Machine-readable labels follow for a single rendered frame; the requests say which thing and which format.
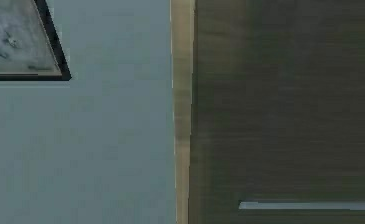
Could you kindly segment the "dark brown wooden door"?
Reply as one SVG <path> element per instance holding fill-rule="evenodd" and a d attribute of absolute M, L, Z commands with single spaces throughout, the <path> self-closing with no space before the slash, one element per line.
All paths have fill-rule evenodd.
<path fill-rule="evenodd" d="M 365 0 L 170 0 L 176 224 L 365 224 Z"/>

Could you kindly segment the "black framed grey picture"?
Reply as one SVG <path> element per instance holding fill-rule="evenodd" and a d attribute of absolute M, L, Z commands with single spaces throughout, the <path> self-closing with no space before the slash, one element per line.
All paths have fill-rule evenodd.
<path fill-rule="evenodd" d="M 47 0 L 0 0 L 0 81 L 69 81 Z"/>

